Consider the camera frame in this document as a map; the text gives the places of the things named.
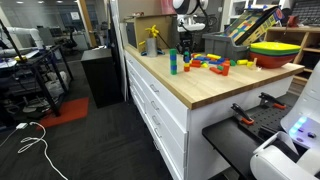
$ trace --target white robot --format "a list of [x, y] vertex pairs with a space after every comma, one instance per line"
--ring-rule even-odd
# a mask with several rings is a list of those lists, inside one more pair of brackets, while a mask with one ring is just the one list
[[196, 23], [193, 17], [207, 9], [208, 0], [173, 0], [173, 7], [178, 14], [178, 32], [205, 28], [205, 24]]
[[180, 54], [185, 51], [193, 52], [192, 32], [203, 30], [206, 27], [203, 23], [196, 23], [193, 17], [202, 12], [208, 18], [205, 13], [208, 0], [173, 0], [173, 7], [178, 14], [177, 23], [178, 32], [180, 32], [180, 43], [177, 45], [177, 49]]
[[[251, 170], [258, 180], [316, 180], [320, 173], [320, 63], [317, 64], [292, 110], [281, 120], [287, 132], [278, 132], [258, 149]], [[272, 144], [280, 140], [287, 151]], [[293, 141], [308, 150], [300, 156]]]

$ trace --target carpet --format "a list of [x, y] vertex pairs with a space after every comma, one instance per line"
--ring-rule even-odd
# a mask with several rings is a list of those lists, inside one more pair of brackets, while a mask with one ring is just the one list
[[47, 128], [84, 118], [88, 114], [88, 104], [88, 97], [64, 102], [60, 107], [59, 117], [44, 117], [40, 120], [40, 124]]

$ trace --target colorful plates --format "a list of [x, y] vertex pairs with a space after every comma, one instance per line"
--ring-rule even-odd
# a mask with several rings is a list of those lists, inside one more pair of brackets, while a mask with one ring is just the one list
[[255, 49], [250, 48], [251, 52], [268, 55], [268, 56], [288, 56], [298, 54], [299, 50], [283, 50], [283, 51], [276, 51], [276, 50], [266, 50], [266, 49]]
[[288, 56], [267, 56], [263, 54], [258, 54], [254, 52], [250, 52], [250, 59], [257, 58], [257, 65], [265, 68], [279, 68], [286, 63], [292, 61], [297, 54], [288, 55]]
[[273, 50], [273, 51], [287, 51], [287, 50], [300, 50], [300, 46], [278, 43], [278, 42], [259, 42], [251, 44], [251, 48], [260, 50]]

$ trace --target blue light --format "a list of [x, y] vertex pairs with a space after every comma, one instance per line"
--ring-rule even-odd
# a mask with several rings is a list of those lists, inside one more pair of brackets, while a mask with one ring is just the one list
[[297, 132], [297, 129], [291, 129], [290, 133], [295, 134]]
[[300, 119], [299, 119], [299, 121], [298, 122], [300, 122], [300, 123], [302, 123], [302, 124], [304, 124], [306, 121], [307, 121], [307, 117], [305, 117], [305, 116], [302, 116]]
[[301, 128], [301, 126], [302, 126], [302, 124], [299, 124], [299, 123], [296, 123], [296, 124], [294, 125], [294, 127], [295, 127], [296, 129]]

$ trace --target black cabinet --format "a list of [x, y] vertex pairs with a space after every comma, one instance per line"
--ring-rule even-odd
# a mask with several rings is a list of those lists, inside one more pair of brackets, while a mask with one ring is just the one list
[[88, 50], [81, 63], [98, 108], [123, 101], [111, 50]]

